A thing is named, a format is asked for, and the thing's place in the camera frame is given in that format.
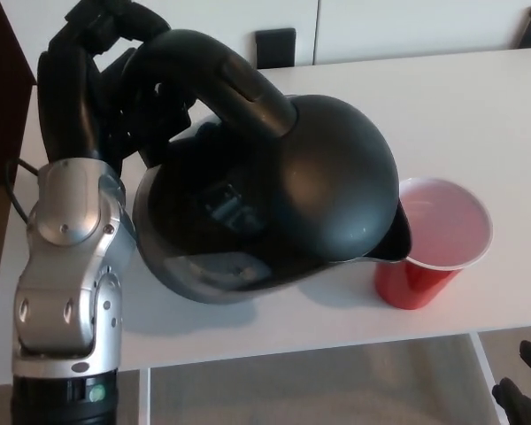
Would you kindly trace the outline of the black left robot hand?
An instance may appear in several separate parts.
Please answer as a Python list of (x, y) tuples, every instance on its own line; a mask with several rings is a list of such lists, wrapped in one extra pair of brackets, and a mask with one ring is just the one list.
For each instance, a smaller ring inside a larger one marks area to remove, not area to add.
[(94, 58), (119, 39), (147, 43), (169, 24), (134, 1), (80, 1), (41, 54), (37, 92), (42, 139), (49, 161), (92, 158), (119, 173), (139, 152), (147, 166), (162, 162), (169, 141), (191, 125), (196, 98), (173, 82), (138, 82), (124, 71), (135, 48), (104, 70)]

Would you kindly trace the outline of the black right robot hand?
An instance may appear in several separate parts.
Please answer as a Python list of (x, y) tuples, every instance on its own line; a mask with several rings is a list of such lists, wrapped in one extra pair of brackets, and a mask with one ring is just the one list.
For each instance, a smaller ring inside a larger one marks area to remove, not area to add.
[[(522, 340), (519, 355), (531, 369), (531, 342)], [(492, 388), (492, 396), (504, 409), (508, 422), (512, 425), (531, 425), (531, 398), (524, 395), (518, 386), (505, 377)]]

